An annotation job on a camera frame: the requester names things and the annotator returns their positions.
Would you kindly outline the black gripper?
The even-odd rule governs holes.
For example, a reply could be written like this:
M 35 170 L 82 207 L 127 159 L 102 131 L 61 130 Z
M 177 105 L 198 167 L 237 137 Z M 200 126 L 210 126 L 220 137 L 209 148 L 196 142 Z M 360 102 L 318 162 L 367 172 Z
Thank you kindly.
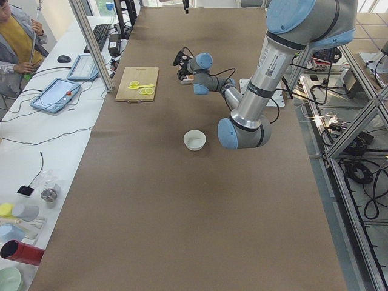
M 189 7 L 190 7 L 189 0 L 183 0 L 183 8 L 184 8 L 185 14 L 189 13 Z M 190 64 L 189 59 L 183 60 L 178 64 L 180 66 L 180 69 L 178 70 L 177 75 L 180 81 L 183 81 L 186 76 L 190 76 L 192 74 L 192 72 L 189 70 L 189 67 L 188 67 L 189 64 Z

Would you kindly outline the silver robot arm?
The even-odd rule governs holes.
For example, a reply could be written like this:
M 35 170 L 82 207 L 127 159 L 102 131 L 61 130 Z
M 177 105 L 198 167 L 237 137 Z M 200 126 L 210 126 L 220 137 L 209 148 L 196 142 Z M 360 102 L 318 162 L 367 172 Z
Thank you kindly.
M 227 149 L 255 148 L 271 136 L 270 123 L 263 116 L 296 52 L 309 46 L 329 49 L 354 38 L 356 1 L 272 1 L 266 13 L 266 37 L 257 69 L 244 93 L 231 78 L 212 76 L 212 56 L 188 56 L 179 51 L 173 61 L 178 78 L 194 77 L 197 95 L 219 92 L 230 107 L 230 115 L 218 123 L 218 139 Z

